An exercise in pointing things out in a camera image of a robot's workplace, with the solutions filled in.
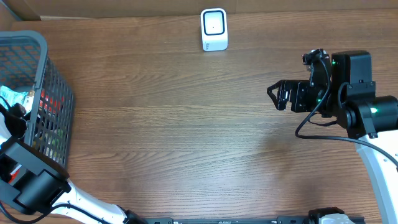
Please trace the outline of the light blue wipes packet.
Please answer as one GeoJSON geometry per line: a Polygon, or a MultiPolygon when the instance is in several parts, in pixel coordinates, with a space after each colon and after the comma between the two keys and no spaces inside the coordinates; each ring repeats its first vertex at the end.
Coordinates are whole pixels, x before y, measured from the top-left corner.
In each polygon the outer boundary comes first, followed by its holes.
{"type": "Polygon", "coordinates": [[[16,103],[23,104],[28,92],[17,92],[6,86],[1,86],[1,105],[8,109],[16,103]]]}

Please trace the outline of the white tube with gold cap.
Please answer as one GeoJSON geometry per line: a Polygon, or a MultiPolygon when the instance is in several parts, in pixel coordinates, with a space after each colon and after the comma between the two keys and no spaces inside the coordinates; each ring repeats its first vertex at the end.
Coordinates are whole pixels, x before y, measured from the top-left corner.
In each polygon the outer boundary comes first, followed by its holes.
{"type": "Polygon", "coordinates": [[[23,105],[26,113],[29,113],[32,110],[32,105],[33,105],[33,102],[34,102],[34,95],[35,95],[35,91],[33,89],[31,89],[27,93],[26,97],[24,98],[24,102],[23,102],[22,105],[23,105]]]}

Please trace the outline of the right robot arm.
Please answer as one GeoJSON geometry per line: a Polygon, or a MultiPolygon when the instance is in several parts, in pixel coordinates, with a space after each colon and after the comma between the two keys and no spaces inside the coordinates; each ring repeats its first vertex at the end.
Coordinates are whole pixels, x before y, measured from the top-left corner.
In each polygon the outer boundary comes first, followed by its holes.
{"type": "Polygon", "coordinates": [[[354,143],[368,172],[383,223],[397,223],[397,98],[376,96],[371,54],[365,50],[328,55],[314,49],[302,56],[310,77],[280,80],[267,88],[276,109],[287,103],[307,117],[295,130],[300,139],[354,143]],[[335,118],[347,135],[301,134],[303,126],[319,114],[335,118]]]}

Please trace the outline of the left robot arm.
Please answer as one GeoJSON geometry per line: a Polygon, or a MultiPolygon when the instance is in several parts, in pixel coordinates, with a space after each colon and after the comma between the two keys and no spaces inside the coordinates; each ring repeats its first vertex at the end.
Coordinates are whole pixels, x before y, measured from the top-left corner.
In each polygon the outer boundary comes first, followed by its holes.
{"type": "Polygon", "coordinates": [[[64,215],[82,223],[144,223],[144,219],[118,205],[105,203],[76,187],[68,172],[51,158],[22,142],[25,121],[1,108],[1,211],[5,208],[41,216],[64,215]]]}

